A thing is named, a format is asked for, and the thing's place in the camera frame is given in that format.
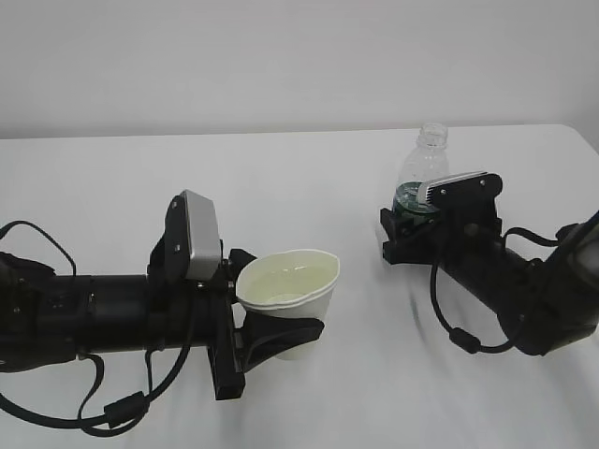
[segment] white wall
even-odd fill
[[[0,138],[568,123],[597,0],[0,0]]]

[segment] cable connector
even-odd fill
[[[476,354],[480,351],[480,340],[460,327],[451,329],[449,339],[469,354]]]
[[[148,412],[150,401],[146,399],[141,391],[112,402],[104,407],[104,414],[108,418],[110,428],[115,428],[123,423],[129,422],[138,416]]]

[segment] cup rim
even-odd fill
[[[305,249],[289,250],[289,251],[282,251],[280,253],[268,254],[268,255],[265,255],[264,257],[258,257],[257,259],[255,259],[252,262],[250,262],[249,264],[247,264],[243,268],[243,270],[241,271],[241,273],[243,273],[243,271],[246,270],[247,268],[249,268],[252,264],[258,263],[259,261],[262,261],[262,260],[264,260],[267,257],[271,257],[271,256],[275,256],[275,255],[280,255],[280,254],[305,253],[305,252],[309,252],[309,253],[321,253],[321,254],[330,256],[333,259],[335,259],[335,261],[337,262],[337,269],[335,271],[335,275],[333,276],[333,278],[329,282],[327,282],[322,287],[314,290],[313,292],[310,292],[310,293],[307,293],[305,295],[302,295],[301,297],[297,297],[297,298],[291,299],[289,301],[275,303],[275,304],[256,304],[254,302],[250,302],[250,301],[247,301],[245,299],[242,299],[241,297],[239,297],[237,295],[237,284],[236,284],[236,286],[235,286],[235,296],[236,296],[237,300],[240,302],[240,304],[242,306],[246,306],[248,309],[253,309],[253,310],[256,310],[256,311],[275,311],[275,310],[279,310],[279,309],[291,309],[291,308],[300,306],[302,304],[308,303],[308,302],[314,300],[316,297],[322,296],[328,290],[332,289],[335,286],[335,284],[337,283],[337,280],[339,279],[339,274],[341,273],[341,260],[339,259],[339,256],[337,256],[337,255],[335,255],[333,253],[329,253],[327,251],[323,251],[323,250],[316,250],[316,249],[311,249],[311,248],[305,248]]]

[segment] plastic water bottle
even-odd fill
[[[436,180],[449,175],[447,162],[447,127],[439,123],[427,123],[420,128],[416,147],[403,162],[393,198],[393,211],[425,219],[435,213],[433,206],[416,200],[418,187],[424,181]]]

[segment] table surface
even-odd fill
[[[325,448],[594,448],[599,442],[599,340],[545,357],[516,350],[468,355],[447,340],[429,300],[425,267],[380,257],[378,210],[417,130],[0,141],[0,217],[27,219],[62,242],[80,273],[143,273],[169,200],[191,189],[214,200],[226,250],[256,255],[319,248],[342,275],[316,351],[272,359],[247,375],[243,398],[213,400],[204,348],[134,431],[110,442],[34,427],[0,414],[2,446]],[[545,236],[597,209],[599,157],[561,125],[451,128],[453,172],[504,179],[505,226]],[[547,250],[514,238],[528,256]],[[68,273],[61,255],[27,229],[2,251]],[[494,315],[444,273],[448,319],[487,344],[503,341]],[[156,378],[175,350],[155,357]],[[145,389],[139,352],[107,355],[88,406]],[[41,413],[74,417],[91,362],[4,374],[2,392]]]

